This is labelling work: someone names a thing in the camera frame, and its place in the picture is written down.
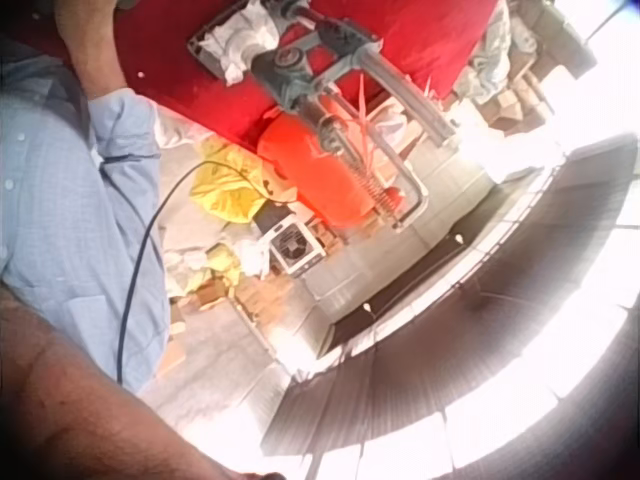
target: blue checked shirt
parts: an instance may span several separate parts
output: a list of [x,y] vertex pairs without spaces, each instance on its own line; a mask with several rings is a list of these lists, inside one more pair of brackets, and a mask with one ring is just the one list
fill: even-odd
[[[58,60],[1,38],[0,62],[0,277],[115,378],[133,264],[158,204],[153,105],[130,89],[87,102]],[[152,378],[168,337],[153,240],[125,344],[132,391]]]

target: red tablecloth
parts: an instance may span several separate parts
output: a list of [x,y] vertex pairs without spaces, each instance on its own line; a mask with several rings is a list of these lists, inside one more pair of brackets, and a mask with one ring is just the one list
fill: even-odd
[[[130,85],[228,139],[254,146],[273,101],[247,79],[227,88],[189,54],[187,40],[230,0],[141,0],[116,22],[116,36]],[[420,87],[444,97],[482,37],[496,0],[313,0],[314,9],[349,17],[384,38],[383,54]],[[31,15],[14,36],[49,53],[64,49],[50,20]],[[358,79],[341,84],[355,100]]]

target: metal bolt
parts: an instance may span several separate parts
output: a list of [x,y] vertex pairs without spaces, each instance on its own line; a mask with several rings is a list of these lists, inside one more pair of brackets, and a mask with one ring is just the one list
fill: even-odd
[[276,54],[276,66],[287,68],[292,67],[302,60],[302,50],[299,48],[284,48]]

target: skin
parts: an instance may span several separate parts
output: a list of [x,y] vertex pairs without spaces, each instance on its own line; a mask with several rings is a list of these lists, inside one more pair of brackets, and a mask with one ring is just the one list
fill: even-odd
[[[90,99],[126,86],[115,3],[56,2],[60,35]],[[44,478],[260,478],[231,472],[185,442],[1,284],[0,353],[0,420]]]

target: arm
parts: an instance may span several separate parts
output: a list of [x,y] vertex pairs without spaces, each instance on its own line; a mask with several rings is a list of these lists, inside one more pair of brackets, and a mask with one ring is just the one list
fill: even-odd
[[113,30],[115,0],[57,0],[56,23],[89,99],[101,173],[125,241],[137,250],[158,203],[160,152],[151,102],[127,88]]
[[0,287],[0,413],[48,478],[240,480]]

